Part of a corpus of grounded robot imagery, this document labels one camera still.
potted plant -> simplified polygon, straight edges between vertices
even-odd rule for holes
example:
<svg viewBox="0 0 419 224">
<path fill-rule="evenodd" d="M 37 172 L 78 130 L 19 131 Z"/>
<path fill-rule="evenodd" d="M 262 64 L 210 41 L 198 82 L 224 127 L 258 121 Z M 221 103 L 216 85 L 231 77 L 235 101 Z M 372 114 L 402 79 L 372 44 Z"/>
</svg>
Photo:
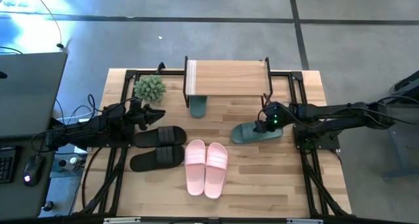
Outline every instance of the potted plant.
<svg viewBox="0 0 419 224">
<path fill-rule="evenodd" d="M 149 103 L 159 103 L 163 99 L 166 92 L 166 85 L 163 83 L 162 77 L 150 75 L 141 77 L 134 85 L 134 92 L 138 98 Z"/>
</svg>

keyboard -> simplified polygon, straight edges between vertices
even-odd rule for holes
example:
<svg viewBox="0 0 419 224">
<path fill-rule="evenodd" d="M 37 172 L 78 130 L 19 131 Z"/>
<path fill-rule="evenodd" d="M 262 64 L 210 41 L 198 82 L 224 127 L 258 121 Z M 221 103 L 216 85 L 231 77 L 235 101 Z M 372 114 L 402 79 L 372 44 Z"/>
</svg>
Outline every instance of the keyboard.
<svg viewBox="0 0 419 224">
<path fill-rule="evenodd" d="M 13 182 L 18 146 L 0 147 L 0 184 Z"/>
</svg>

slide sandal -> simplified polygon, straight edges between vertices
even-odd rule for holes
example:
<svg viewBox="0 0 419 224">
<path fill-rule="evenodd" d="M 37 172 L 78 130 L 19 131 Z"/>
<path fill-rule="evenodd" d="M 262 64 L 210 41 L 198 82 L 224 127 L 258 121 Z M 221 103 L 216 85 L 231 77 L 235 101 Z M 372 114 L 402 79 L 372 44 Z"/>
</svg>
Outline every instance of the slide sandal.
<svg viewBox="0 0 419 224">
<path fill-rule="evenodd" d="M 223 191 L 227 172 L 227 150 L 220 143 L 211 143 L 207 152 L 204 192 L 208 198 L 218 198 Z"/>
<path fill-rule="evenodd" d="M 174 168 L 182 163 L 184 157 L 182 146 L 157 147 L 154 151 L 132 157 L 130 168 L 135 172 Z"/>
<path fill-rule="evenodd" d="M 204 192 L 205 185 L 205 144 L 194 140 L 185 149 L 186 185 L 190 195 L 198 196 Z"/>
<path fill-rule="evenodd" d="M 134 146 L 138 148 L 183 145 L 186 132 L 178 126 L 161 126 L 134 136 Z"/>
<path fill-rule="evenodd" d="M 192 118 L 201 119 L 207 109 L 207 96 L 189 96 L 189 112 Z"/>
<path fill-rule="evenodd" d="M 254 132 L 254 122 L 247 122 L 237 125 L 231 131 L 231 141 L 235 144 L 247 144 L 263 140 L 274 139 L 282 136 L 282 129 L 277 129 L 275 132 L 258 133 Z"/>
</svg>

concrete floor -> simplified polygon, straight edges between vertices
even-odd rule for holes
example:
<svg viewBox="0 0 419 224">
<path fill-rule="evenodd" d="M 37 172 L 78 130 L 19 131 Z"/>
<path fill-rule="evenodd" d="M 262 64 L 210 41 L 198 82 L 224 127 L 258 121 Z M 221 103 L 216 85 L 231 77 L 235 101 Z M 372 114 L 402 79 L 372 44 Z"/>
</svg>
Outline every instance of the concrete floor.
<svg viewBox="0 0 419 224">
<path fill-rule="evenodd" d="M 42 12 L 38 0 L 19 7 L 3 0 L 2 11 Z M 290 0 L 45 0 L 57 14 L 292 18 Z M 416 0 L 297 0 L 300 18 L 341 20 L 418 20 Z M 273 69 L 302 69 L 294 24 L 191 22 L 59 21 L 69 53 L 58 99 L 69 116 L 92 93 L 101 100 L 112 67 L 181 67 L 185 55 L 196 59 L 255 60 L 269 56 Z M 329 104 L 371 102 L 418 70 L 419 26 L 302 25 L 310 69 L 320 70 Z M 0 46 L 22 52 L 57 51 L 52 21 L 37 15 L 0 19 Z M 419 177 L 383 181 L 395 169 L 388 137 L 366 128 L 339 136 L 343 170 L 353 213 L 359 217 L 419 223 Z M 66 214 L 77 188 L 75 178 L 51 183 L 49 200 Z M 67 182 L 58 196 L 55 184 Z"/>
</svg>

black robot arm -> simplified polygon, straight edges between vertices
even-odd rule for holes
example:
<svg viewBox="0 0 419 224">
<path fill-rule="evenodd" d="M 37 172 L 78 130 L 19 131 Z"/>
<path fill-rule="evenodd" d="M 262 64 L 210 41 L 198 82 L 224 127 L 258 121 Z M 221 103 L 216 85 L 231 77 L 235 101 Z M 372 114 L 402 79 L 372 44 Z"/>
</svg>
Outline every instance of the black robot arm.
<svg viewBox="0 0 419 224">
<path fill-rule="evenodd" d="M 377 102 L 331 106 L 292 103 L 288 107 L 271 102 L 261 112 L 266 119 L 259 120 L 258 116 L 254 131 L 273 132 L 288 124 L 295 124 L 293 133 L 297 149 L 339 149 L 336 137 L 344 129 L 366 126 L 385 130 L 394 125 L 394 120 L 388 116 L 390 107 Z"/>
<path fill-rule="evenodd" d="M 126 113 L 123 103 L 115 103 L 103 108 L 101 115 L 88 122 L 55 126 L 46 133 L 46 146 L 57 149 L 72 143 L 81 149 L 87 147 L 128 147 L 132 143 L 135 125 L 146 130 L 147 125 L 161 119 L 165 110 L 152 109 L 149 104 L 141 107 L 140 99 L 131 101 Z"/>
<path fill-rule="evenodd" d="M 381 103 L 358 102 L 331 106 L 292 103 L 286 107 L 279 102 L 271 102 L 262 112 L 265 113 L 266 119 L 257 120 L 254 129 L 262 133 L 273 132 L 292 123 L 303 124 L 312 132 L 337 131 L 360 126 L 383 130 L 394 124 L 392 119 L 383 116 L 390 114 L 390 108 Z"/>
</svg>

